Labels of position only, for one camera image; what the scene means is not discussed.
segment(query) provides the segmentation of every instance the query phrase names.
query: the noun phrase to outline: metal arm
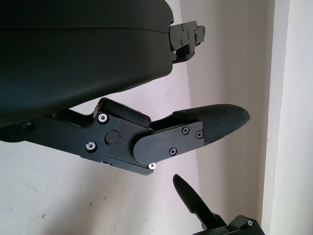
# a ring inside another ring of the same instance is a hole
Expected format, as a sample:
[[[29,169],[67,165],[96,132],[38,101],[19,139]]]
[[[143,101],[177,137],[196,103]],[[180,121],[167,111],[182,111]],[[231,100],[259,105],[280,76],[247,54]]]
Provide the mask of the metal arm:
[[[87,116],[65,110],[2,127],[0,140],[29,141],[149,175],[157,162],[219,140],[248,120],[243,108],[211,105],[151,122],[148,116],[103,98]]]

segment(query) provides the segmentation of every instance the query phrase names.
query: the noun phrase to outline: silver screw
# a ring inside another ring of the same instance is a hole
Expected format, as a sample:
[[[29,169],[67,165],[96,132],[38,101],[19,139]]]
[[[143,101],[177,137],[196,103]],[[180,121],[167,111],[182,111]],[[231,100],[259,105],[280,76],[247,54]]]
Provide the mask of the silver screw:
[[[202,131],[198,131],[198,132],[196,133],[196,137],[197,137],[197,139],[201,139],[201,138],[203,137]]]
[[[148,167],[150,170],[153,170],[153,169],[155,169],[156,166],[157,166],[156,163],[151,163],[151,164],[149,164]]]
[[[93,151],[93,150],[96,148],[96,143],[95,143],[95,142],[88,142],[88,143],[85,145],[85,148],[86,148],[88,151]]]
[[[98,116],[99,122],[106,122],[108,120],[108,116],[106,114],[99,114]]]
[[[182,132],[183,135],[187,135],[189,133],[189,127],[188,126],[183,127],[181,132]]]
[[[171,156],[176,155],[176,154],[177,154],[177,149],[176,149],[176,148],[171,148],[170,151],[169,151],[169,154],[170,154]]]

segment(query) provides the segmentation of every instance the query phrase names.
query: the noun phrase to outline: black metal bracket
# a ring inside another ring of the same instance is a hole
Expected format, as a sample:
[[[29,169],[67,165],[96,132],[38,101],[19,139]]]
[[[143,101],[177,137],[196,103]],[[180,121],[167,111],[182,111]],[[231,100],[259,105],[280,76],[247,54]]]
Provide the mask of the black metal bracket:
[[[205,27],[196,21],[170,27],[170,43],[173,64],[190,60],[195,55],[196,46],[204,42]]]
[[[90,115],[65,110],[0,128],[0,140],[29,141],[149,175],[156,162],[204,146],[196,136],[201,130],[201,121],[173,116],[151,123],[148,116],[103,98]]]

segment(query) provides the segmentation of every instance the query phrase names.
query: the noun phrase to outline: white wall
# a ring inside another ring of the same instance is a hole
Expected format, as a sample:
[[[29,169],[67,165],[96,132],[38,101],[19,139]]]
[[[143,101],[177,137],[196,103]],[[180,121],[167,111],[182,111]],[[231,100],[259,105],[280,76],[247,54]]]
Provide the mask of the white wall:
[[[179,0],[168,2],[180,23]],[[153,120],[190,108],[186,64],[110,97]],[[75,110],[91,113],[97,101]],[[176,173],[199,191],[195,152],[158,163],[146,177],[32,143],[0,142],[0,234],[194,234],[201,224],[174,189]]]
[[[262,211],[262,228],[266,234],[270,231],[270,222],[272,215],[272,203],[274,193],[275,164],[278,144],[280,111],[282,104],[286,40],[288,26],[289,0],[276,0],[274,4],[274,19],[272,32],[272,50],[271,60],[268,58],[267,63],[270,67],[270,92],[268,103],[268,125],[267,143],[261,147],[262,166],[264,165],[264,154],[266,154],[265,175],[260,176],[260,187],[264,186],[263,211]]]
[[[271,235],[313,234],[312,12],[313,1],[290,0]]]
[[[201,196],[226,222],[238,214],[259,222],[261,218],[258,184],[266,3],[180,0],[183,21],[197,20],[206,27],[205,42],[187,63],[192,106],[231,103],[251,115],[240,130],[197,150]]]

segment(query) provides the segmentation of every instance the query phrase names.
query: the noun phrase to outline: bolt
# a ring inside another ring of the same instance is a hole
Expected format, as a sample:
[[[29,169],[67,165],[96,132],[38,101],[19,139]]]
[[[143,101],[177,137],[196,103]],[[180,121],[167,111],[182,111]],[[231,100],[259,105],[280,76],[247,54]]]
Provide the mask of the bolt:
[[[170,154],[171,156],[176,155],[176,154],[177,154],[177,149],[176,149],[176,148],[171,148],[170,151],[169,151],[169,154]]]
[[[197,139],[201,139],[201,138],[203,137],[202,131],[198,131],[198,132],[196,133],[196,137],[197,137]]]
[[[183,127],[181,132],[182,132],[183,135],[187,135],[189,133],[189,127],[188,126]]]
[[[100,123],[105,123],[108,120],[108,116],[106,114],[99,114],[98,121]]]
[[[23,124],[22,124],[22,127],[23,127],[23,129],[24,129],[25,131],[32,131],[32,130],[34,130],[34,128],[35,128],[34,124],[33,124],[32,122],[30,122],[30,121],[23,123]]]
[[[151,164],[149,164],[148,167],[149,167],[150,170],[153,170],[156,167],[156,163],[151,163]]]
[[[85,145],[85,149],[87,152],[94,152],[97,148],[97,145],[95,142],[88,142]]]

